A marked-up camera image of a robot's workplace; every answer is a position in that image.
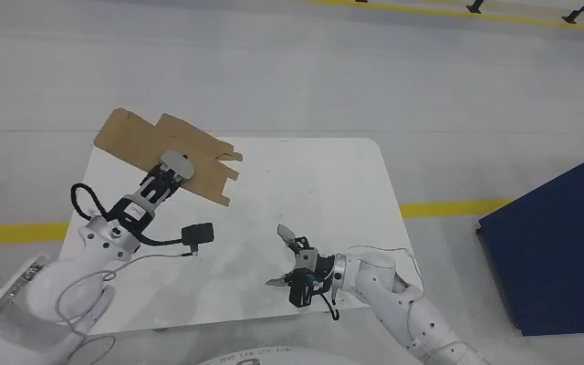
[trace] yellow stripe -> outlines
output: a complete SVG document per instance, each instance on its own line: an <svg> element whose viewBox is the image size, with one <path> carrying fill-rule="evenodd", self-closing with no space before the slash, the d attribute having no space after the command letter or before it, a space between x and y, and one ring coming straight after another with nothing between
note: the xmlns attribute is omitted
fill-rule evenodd
<svg viewBox="0 0 584 365"><path fill-rule="evenodd" d="M412 13L412 14L423 14L427 16L456 16L456 17L469 17L477 19L488 19L496 20L507 23L516 24L530 24L534 26L554 26L560 28L569 29L584 29L584 25L580 24L568 24L563 21L552 21L545 19L527 18L519 16L500 16L495 14L473 14L468 11L458 11L458 10L448 10L448 9L428 9L422 7L413 7L405 5L396 4L379 4L379 3L357 3L352 0L303 0L310 3L328 4L328 5L344 5L344 6L356 6L369 9L380 9L380 10L391 10L401 13Z"/></svg>
<svg viewBox="0 0 584 365"><path fill-rule="evenodd" d="M512 201L512 199L490 199L466 202L411 203L400 205L400 210L403 219L485 215Z"/></svg>
<svg viewBox="0 0 584 365"><path fill-rule="evenodd" d="M422 3L439 4L439 5L454 5L466 6L470 5L470 0L420 0ZM529 14L531 16L566 16L571 10L560 10L552 8L538 8L535 5L521 5L521 4L491 4L485 3L481 5L481 10L490 9L495 11L504 11L509 13Z"/></svg>
<svg viewBox="0 0 584 365"><path fill-rule="evenodd" d="M68 223L0 225L0 245L63 241Z"/></svg>
<svg viewBox="0 0 584 365"><path fill-rule="evenodd" d="M494 212L512 199L492 199L466 202L410 203L400 205L403 219L440 218L454 215L484 215ZM0 225L0 245L20 245L37 242L63 241L68 223Z"/></svg>

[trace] gray floor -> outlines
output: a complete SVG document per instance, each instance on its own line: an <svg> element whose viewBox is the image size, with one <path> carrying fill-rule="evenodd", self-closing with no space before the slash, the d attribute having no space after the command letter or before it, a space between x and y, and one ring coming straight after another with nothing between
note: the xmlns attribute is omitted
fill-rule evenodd
<svg viewBox="0 0 584 365"><path fill-rule="evenodd" d="M117 106L217 136L369 137L400 203L515 197L584 161L582 35L294 0L4 2L0 223L67 221L68 188ZM429 298L493 364L580 363L584 337L522 338L509 322L478 218L406 222ZM0 246L0 277L58 251ZM369 309L347 312L119 334L103 363L269 345L415 363Z"/></svg>

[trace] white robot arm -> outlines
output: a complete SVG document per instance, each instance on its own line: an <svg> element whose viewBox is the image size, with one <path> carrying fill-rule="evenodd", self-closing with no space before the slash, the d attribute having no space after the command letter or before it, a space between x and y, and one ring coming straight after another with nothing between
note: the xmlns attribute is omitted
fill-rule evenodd
<svg viewBox="0 0 584 365"><path fill-rule="evenodd" d="M371 306L395 340L423 364L486 365L478 352L461 341L440 311L415 285L395 271L395 261L379 252L321 256L306 237L296 238L285 226L278 233L296 256L294 269L267 285L290 287L289 300L297 307L331 289L333 319L338 319L334 298L338 290ZM408 256L415 261L406 249Z"/></svg>
<svg viewBox="0 0 584 365"><path fill-rule="evenodd" d="M154 210L193 175L186 156L167 151L138 191L119 199L108 212L87 185L73 185L73 205L79 215L89 220L78 230L85 246L83 252L53 263L41 256L23 266L21 274L0 288L0 363L67 363L113 300L115 290L104 286L107 279L102 274L115 276L133 262L130 258L141 244L182 243L191 252L178 256L195 256L199 244L213 241L212 224L184 227L182 239L171 241L154 241L142 234L154 219ZM76 195L79 188L91 195L99 215L81 211ZM134 261L149 256L167 255L147 255ZM114 261L125 264L113 271L104 270Z"/></svg>

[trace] white table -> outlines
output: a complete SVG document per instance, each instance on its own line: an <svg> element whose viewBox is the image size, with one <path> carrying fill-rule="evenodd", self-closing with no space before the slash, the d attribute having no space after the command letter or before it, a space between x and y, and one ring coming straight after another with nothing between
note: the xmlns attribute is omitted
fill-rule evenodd
<svg viewBox="0 0 584 365"><path fill-rule="evenodd" d="M149 258L120 272L117 292L92 334L156 329L218 321L325 311L315 298L309 308L288 303L288 288L264 283L289 272L294 256L276 234L285 224L305 235L321 254L345 253L350 245L412 249L381 152L367 139L225 138L244 154L226 162L240 172L228 181L225 208L179 189L156 211L145 234L155 239L180 237L181 228L212 222L215 240L200 246L199 257ZM109 209L134 193L145 172L94 148L83 182ZM89 207L79 194L82 207ZM61 257L83 248L73 214ZM188 251L183 245L142 245L134 257ZM404 253L392 255L400 275L420 285ZM363 305L339 292L339 308Z"/></svg>

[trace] brown cardboard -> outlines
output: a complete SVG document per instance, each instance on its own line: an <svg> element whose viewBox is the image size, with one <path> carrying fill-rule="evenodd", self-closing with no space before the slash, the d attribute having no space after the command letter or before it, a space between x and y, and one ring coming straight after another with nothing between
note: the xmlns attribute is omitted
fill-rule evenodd
<svg viewBox="0 0 584 365"><path fill-rule="evenodd" d="M186 154L193 164L194 177L182 188L224 206L229 206L229 198L223 196L227 179L237 180L239 173L219 161L243 160L234 146L184 120L163 114L154 126L122 108L111 112L94 143L145 172L160 163L167 150Z"/></svg>

